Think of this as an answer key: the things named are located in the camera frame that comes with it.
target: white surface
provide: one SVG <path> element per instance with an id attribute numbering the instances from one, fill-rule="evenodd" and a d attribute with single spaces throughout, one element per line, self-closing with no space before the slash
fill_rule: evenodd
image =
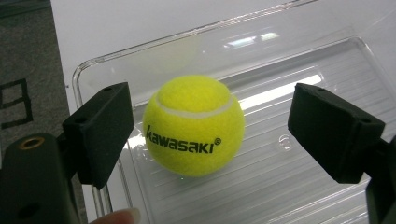
<path id="1" fill-rule="evenodd" d="M 70 113 L 76 111 L 72 76 L 85 61 L 286 0 L 51 0 Z M 84 197 L 95 217 L 90 187 Z"/>

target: floor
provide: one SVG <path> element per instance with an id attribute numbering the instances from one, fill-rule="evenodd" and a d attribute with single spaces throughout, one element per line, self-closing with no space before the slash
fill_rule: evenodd
<path id="1" fill-rule="evenodd" d="M 0 18 L 0 91 L 2 157 L 21 137 L 62 132 L 69 114 L 50 7 Z M 81 185 L 73 183 L 87 223 Z"/>

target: ball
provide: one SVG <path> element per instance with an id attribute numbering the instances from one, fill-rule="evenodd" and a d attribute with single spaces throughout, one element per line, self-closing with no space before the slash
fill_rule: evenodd
<path id="1" fill-rule="evenodd" d="M 172 79 L 153 94 L 143 128 L 156 162 L 180 175 L 202 176 L 233 158 L 242 143 L 245 118 L 224 84 L 191 75 Z"/>

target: tennis ball seam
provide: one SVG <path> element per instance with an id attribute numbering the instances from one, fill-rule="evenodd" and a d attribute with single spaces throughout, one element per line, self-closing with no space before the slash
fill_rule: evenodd
<path id="1" fill-rule="evenodd" d="M 233 97 L 230 97 L 228 102 L 221 107 L 209 111 L 209 112 L 189 112 L 189 111 L 183 111 L 183 110 L 175 110 L 172 108 L 167 107 L 166 105 L 161 104 L 160 100 L 158 99 L 158 95 L 155 97 L 156 104 L 157 106 L 165 111 L 168 114 L 175 115 L 178 117 L 186 118 L 186 119 L 206 119 L 212 116 L 215 116 L 217 114 L 221 114 L 225 111 L 227 111 L 232 105 L 233 105 Z"/>

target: clear plastic tray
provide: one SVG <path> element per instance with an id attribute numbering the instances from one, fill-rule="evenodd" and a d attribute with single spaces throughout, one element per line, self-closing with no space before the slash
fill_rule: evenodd
<path id="1" fill-rule="evenodd" d="M 134 131 L 108 186 L 94 190 L 98 213 L 134 206 L 142 223 L 368 222 L 368 177 L 359 185 L 337 184 L 291 136 L 287 121 L 294 85 L 304 82 L 384 120 L 385 140 L 396 134 L 395 82 L 382 60 L 396 54 L 371 49 L 377 49 L 373 34 L 394 26 L 395 7 L 375 3 L 293 1 L 82 64 L 74 76 L 78 105 L 127 81 L 134 108 Z M 199 178 L 163 169 L 150 157 L 142 130 L 151 94 L 187 74 L 226 84 L 247 123 L 235 158 Z"/>

